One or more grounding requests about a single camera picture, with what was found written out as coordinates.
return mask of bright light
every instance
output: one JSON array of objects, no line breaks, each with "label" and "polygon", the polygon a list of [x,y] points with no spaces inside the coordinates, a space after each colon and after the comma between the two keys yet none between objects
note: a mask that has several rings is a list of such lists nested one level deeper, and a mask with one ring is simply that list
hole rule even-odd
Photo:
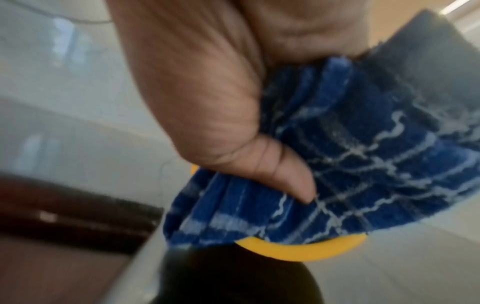
[{"label": "bright light", "polygon": [[447,6],[443,10],[441,10],[440,14],[442,14],[442,15],[450,14],[451,12],[455,11],[456,9],[458,9],[459,7],[461,7],[462,5],[464,5],[465,3],[469,2],[469,1],[470,0],[456,0],[455,2],[450,4],[449,6]]}]

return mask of checkered towel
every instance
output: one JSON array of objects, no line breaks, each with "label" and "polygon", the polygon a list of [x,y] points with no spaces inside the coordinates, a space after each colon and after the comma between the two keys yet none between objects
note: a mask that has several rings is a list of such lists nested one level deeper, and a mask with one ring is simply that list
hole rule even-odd
[{"label": "checkered towel", "polygon": [[310,165],[310,205],[199,170],[173,202],[172,246],[247,236],[306,244],[421,220],[480,186],[480,60],[423,12],[364,59],[284,67],[262,98],[261,131]]}]

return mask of cable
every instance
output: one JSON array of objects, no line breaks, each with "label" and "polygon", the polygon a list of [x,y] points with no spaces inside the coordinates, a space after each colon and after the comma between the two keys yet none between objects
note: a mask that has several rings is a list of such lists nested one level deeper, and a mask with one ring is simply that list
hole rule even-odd
[{"label": "cable", "polygon": [[44,11],[42,9],[36,8],[34,6],[28,5],[26,3],[23,3],[23,2],[20,2],[20,1],[17,1],[17,0],[3,0],[3,2],[9,3],[11,5],[14,5],[14,6],[20,7],[24,10],[27,10],[31,13],[42,15],[42,16],[47,17],[47,18],[62,18],[62,19],[68,20],[68,21],[70,21],[72,23],[76,23],[76,24],[104,25],[104,24],[112,23],[112,20],[99,20],[99,21],[83,20],[83,19],[67,17],[67,16],[64,16],[64,15],[54,14],[54,13]]}]

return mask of hand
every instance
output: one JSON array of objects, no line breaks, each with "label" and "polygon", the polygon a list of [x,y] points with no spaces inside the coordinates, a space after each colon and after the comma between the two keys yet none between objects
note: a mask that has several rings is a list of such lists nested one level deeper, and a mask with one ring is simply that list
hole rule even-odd
[{"label": "hand", "polygon": [[367,49],[368,0],[108,0],[140,92],[187,161],[315,198],[311,171],[259,134],[268,69]]}]

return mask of yellow ring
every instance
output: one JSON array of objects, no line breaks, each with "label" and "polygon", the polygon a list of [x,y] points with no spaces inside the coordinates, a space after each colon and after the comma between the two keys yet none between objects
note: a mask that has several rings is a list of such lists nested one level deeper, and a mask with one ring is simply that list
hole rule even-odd
[{"label": "yellow ring", "polygon": [[[197,169],[198,166],[192,165],[191,173],[194,174]],[[365,234],[353,234],[315,244],[282,245],[266,242],[256,237],[247,237],[235,243],[263,256],[285,261],[306,262],[342,254],[359,246],[366,238]]]}]

